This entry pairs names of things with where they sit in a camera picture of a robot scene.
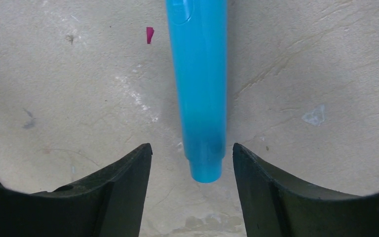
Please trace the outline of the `blue toy microphone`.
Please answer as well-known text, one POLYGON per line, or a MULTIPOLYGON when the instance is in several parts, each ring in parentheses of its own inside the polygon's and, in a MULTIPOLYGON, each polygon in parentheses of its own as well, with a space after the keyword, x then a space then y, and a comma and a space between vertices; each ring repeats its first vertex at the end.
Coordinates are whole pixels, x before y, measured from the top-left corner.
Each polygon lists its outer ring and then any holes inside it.
POLYGON ((168 0, 185 156, 192 178, 218 180, 226 152, 227 2, 168 0))

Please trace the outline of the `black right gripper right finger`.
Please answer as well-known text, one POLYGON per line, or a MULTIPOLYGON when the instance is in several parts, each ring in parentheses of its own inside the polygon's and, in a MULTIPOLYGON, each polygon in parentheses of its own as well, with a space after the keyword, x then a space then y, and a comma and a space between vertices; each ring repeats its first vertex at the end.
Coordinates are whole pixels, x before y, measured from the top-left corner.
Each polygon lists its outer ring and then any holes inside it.
POLYGON ((356 196, 302 180, 233 146, 249 237, 379 237, 379 193, 356 196))

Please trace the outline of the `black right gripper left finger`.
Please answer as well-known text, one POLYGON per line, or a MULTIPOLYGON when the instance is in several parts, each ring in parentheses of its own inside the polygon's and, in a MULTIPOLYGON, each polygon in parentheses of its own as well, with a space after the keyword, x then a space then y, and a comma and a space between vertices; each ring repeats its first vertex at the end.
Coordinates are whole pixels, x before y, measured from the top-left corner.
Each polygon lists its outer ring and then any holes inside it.
POLYGON ((52 192, 0 183, 0 237, 137 237, 152 161, 149 143, 52 192))

